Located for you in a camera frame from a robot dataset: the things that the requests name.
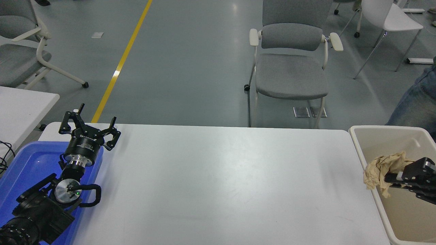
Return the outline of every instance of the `jeans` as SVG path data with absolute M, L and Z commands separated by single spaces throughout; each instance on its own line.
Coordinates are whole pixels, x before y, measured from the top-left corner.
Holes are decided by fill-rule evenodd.
M 427 130 L 436 141 L 436 57 L 401 98 L 386 125 Z

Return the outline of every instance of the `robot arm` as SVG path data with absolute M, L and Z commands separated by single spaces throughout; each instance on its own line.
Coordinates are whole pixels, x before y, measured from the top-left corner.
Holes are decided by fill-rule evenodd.
M 93 207 L 100 202 L 101 187 L 97 184 L 80 184 L 85 168 L 95 163 L 101 146 L 112 150 L 121 132 L 114 125 L 99 130 L 86 125 L 80 112 L 66 112 L 59 133 L 71 134 L 70 143 L 60 156 L 62 173 L 59 178 L 50 174 L 17 198 L 19 203 L 12 211 L 15 216 L 0 228 L 2 245 L 37 245 L 39 241 L 54 242 L 74 221 L 71 213 L 77 208 Z M 71 131 L 68 121 L 72 120 L 75 129 Z M 112 135 L 105 143 L 104 137 Z M 92 203 L 82 203 L 82 191 L 95 190 Z
M 436 204 L 436 166 L 427 157 L 407 165 L 398 174 L 387 173 L 385 181 L 392 183 L 391 187 L 408 189 L 417 198 Z

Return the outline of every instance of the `gray floor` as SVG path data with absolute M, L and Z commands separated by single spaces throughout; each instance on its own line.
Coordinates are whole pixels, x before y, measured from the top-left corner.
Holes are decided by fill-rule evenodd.
M 53 33 L 46 50 L 51 62 L 89 82 L 80 84 L 50 72 L 34 90 L 60 94 L 61 98 L 42 121 L 62 120 L 66 110 L 84 102 L 82 117 L 90 122 L 146 5 L 146 0 L 51 0 L 34 5 L 36 14 Z M 411 0 L 410 8 L 436 6 L 434 0 Z M 339 15 L 327 18 L 324 33 L 340 32 L 353 12 L 342 4 Z M 425 26 L 409 57 L 436 55 L 436 28 L 429 13 L 414 14 Z M 154 0 L 119 75 L 99 122 L 196 126 L 248 125 L 247 94 L 253 49 L 250 28 L 262 27 L 261 0 Z M 371 52 L 380 30 L 363 19 L 361 36 L 354 38 L 357 20 L 342 35 L 344 52 L 330 51 L 325 70 L 330 93 L 323 129 L 352 125 L 383 125 L 406 89 L 427 65 L 397 63 L 415 32 L 389 33 L 369 63 L 353 76 Z M 101 39 L 91 39 L 104 32 Z M 260 50 L 305 54 L 296 50 Z M 323 59 L 323 46 L 309 54 Z M 318 105 L 318 101 L 283 101 L 259 96 L 260 127 L 310 128 L 314 118 L 296 119 L 293 106 Z

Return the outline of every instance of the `blue plastic tray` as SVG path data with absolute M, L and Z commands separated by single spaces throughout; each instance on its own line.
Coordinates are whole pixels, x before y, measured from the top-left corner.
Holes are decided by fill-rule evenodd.
M 68 142 L 36 141 L 24 146 L 14 158 L 6 173 L 0 179 L 0 227 L 14 216 L 12 210 L 18 205 L 16 201 L 24 191 L 47 177 L 56 173 L 59 178 L 62 171 L 59 167 L 59 155 L 65 152 Z M 94 183 L 102 162 L 103 149 L 100 149 L 95 164 L 87 167 L 81 184 Z M 84 191 L 81 198 L 87 201 L 90 191 Z M 53 245 L 70 245 L 81 219 L 83 208 L 77 208 L 72 215 L 73 223 L 59 236 Z

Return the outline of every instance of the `white trash bin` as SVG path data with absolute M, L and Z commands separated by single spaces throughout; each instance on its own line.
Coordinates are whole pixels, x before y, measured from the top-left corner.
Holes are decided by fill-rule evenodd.
M 428 157 L 436 162 L 436 144 L 422 128 L 353 126 L 349 133 L 363 169 L 378 156 L 402 150 L 409 159 Z M 372 190 L 390 242 L 394 245 L 436 245 L 436 205 L 418 199 L 408 190 L 390 188 L 389 193 L 392 196 L 384 198 Z

